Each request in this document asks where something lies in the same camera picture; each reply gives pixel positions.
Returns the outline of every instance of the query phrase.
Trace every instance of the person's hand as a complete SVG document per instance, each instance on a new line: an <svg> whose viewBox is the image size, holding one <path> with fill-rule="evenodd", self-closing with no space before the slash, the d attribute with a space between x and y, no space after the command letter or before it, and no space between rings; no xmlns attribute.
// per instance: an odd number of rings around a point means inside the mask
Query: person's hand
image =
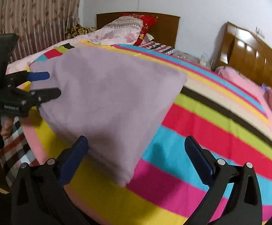
<svg viewBox="0 0 272 225"><path fill-rule="evenodd" d="M2 126L1 135L3 137L3 140L6 140L7 138L10 137L13 122L14 122L14 117L8 117L8 119L4 123L4 126Z"/></svg>

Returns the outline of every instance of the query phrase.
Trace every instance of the red pillow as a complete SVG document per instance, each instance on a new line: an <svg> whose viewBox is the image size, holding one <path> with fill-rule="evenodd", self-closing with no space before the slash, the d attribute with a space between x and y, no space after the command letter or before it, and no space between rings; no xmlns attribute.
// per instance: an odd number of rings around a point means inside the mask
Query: red pillow
<svg viewBox="0 0 272 225"><path fill-rule="evenodd" d="M134 46L140 46L141 42L143 41L145 35L149 28L157 22L158 17L154 16L147 16L147 15L138 15L134 13L124 13L122 16L131 16L133 18L141 19L143 21L143 26L140 31L139 37L135 42Z"/></svg>

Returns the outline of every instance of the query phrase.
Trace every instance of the wall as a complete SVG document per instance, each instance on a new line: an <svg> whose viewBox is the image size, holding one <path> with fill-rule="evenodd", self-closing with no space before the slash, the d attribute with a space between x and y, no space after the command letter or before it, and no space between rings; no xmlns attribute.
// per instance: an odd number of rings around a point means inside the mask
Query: wall
<svg viewBox="0 0 272 225"><path fill-rule="evenodd" d="M209 57L218 52L223 25L230 21L255 31L258 26L272 47L272 0L83 0L81 22L95 26L95 14L144 11L180 16L176 48Z"/></svg>

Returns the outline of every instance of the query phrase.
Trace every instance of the checkered fabric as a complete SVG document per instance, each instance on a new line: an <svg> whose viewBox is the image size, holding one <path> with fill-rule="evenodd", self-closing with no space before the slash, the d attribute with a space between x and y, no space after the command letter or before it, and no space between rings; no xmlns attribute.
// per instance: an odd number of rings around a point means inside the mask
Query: checkered fabric
<svg viewBox="0 0 272 225"><path fill-rule="evenodd" d="M154 51L161 52L167 55L171 55L174 53L174 47L156 43L154 41L150 41L148 43L140 45L139 47L154 50Z"/></svg>
<svg viewBox="0 0 272 225"><path fill-rule="evenodd" d="M14 119L11 137L5 140L5 146L0 150L0 163L6 173L9 186L17 176L20 164L27 162L30 166L39 165L31 150L20 125L19 118Z"/></svg>

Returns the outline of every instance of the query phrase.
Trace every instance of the purple blanket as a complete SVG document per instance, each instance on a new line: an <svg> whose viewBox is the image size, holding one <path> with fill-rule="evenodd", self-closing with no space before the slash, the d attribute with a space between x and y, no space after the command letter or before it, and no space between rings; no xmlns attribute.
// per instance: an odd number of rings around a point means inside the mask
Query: purple blanket
<svg viewBox="0 0 272 225"><path fill-rule="evenodd" d="M59 137L89 141L89 155L111 179L125 186L137 162L186 82L181 71L137 56L83 46L31 65L48 80L31 89L59 87L43 103L42 118Z"/></svg>

